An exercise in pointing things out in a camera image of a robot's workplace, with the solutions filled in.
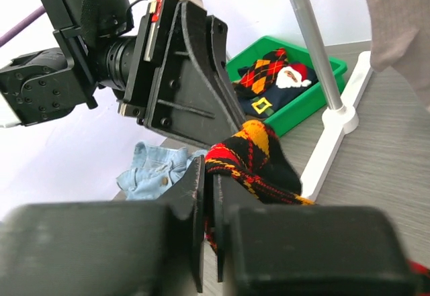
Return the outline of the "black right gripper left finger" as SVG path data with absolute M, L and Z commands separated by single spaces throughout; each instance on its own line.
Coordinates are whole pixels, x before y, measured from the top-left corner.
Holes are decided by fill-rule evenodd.
M 152 201 L 22 205 L 1 224 L 2 295 L 202 292 L 204 159 Z

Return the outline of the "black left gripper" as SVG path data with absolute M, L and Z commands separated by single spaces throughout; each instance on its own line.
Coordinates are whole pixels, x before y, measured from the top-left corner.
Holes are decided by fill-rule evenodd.
M 180 142 L 221 142 L 245 121 L 226 71 L 227 25 L 188 0 L 142 18 L 119 113 Z

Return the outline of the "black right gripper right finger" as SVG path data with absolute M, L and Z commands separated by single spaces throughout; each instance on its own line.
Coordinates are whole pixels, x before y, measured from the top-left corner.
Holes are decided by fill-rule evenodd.
M 388 216 L 366 206 L 266 205 L 213 179 L 225 295 L 416 295 L 419 280 Z

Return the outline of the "beige grey sock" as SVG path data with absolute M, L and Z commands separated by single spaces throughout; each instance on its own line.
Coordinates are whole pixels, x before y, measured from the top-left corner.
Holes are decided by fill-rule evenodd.
M 370 13 L 371 67 L 401 74 L 429 109 L 429 0 L 366 0 Z

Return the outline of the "black colourful argyle sock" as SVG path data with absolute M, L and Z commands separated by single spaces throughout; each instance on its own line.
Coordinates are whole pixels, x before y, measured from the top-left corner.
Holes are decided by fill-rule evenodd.
M 257 59 L 239 81 L 233 83 L 235 93 L 244 99 L 264 93 L 274 84 L 278 72 L 288 63 L 285 48 L 268 52 L 263 58 Z

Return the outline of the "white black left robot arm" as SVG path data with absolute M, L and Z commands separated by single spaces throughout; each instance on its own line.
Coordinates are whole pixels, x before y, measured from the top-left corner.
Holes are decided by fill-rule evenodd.
M 118 112 L 199 147 L 240 130 L 245 114 L 226 71 L 227 25 L 198 0 L 148 0 L 135 36 L 129 0 L 41 0 L 55 48 L 1 69 L 1 126 L 32 126 L 97 107 L 110 88 Z

